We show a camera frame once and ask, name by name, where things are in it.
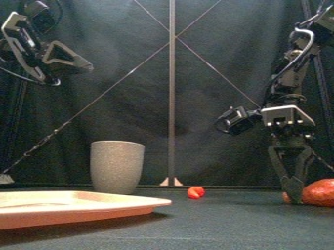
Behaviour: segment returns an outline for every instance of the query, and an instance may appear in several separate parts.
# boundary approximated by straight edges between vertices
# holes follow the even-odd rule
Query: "black backdrop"
[[[54,1],[45,2],[58,14]],[[91,142],[125,140],[146,146],[143,185],[159,185],[174,176],[185,185],[280,185],[266,152],[270,134],[262,124],[232,137],[216,130],[214,122],[230,106],[253,109],[261,104],[294,24],[305,19],[304,2],[314,13],[318,1],[177,0],[172,82],[170,1],[61,0],[63,19],[45,39],[67,44],[94,64],[94,72],[65,77],[59,87],[0,75],[2,168],[105,93],[11,170],[17,182],[90,184]],[[18,6],[19,1],[2,1],[2,22]],[[333,48],[322,54],[332,95]],[[14,63],[2,65],[21,71]],[[332,162],[333,131],[313,66],[305,94],[304,111],[318,125],[314,149]],[[309,181],[331,176],[316,162]]]

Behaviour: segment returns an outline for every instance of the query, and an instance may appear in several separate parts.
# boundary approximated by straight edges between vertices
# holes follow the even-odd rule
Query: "white tray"
[[[172,200],[89,191],[0,192],[0,229],[143,215]]]

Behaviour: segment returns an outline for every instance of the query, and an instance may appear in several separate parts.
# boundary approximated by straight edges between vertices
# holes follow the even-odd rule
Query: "ceramic cup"
[[[142,172],[145,145],[126,141],[91,143],[90,175],[95,191],[133,194]]]

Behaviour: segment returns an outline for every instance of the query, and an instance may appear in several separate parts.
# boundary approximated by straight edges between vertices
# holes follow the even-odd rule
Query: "black table surface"
[[[173,205],[147,215],[0,230],[2,249],[334,249],[334,209],[289,205],[277,190],[141,188]]]

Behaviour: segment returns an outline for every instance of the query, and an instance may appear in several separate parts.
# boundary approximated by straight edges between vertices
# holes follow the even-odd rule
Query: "orange vegetable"
[[[201,199],[205,195],[204,187],[190,187],[188,195],[190,199]]]
[[[286,192],[284,192],[284,200],[292,203]],[[302,202],[308,205],[334,207],[334,179],[322,179],[308,185],[304,189]]]

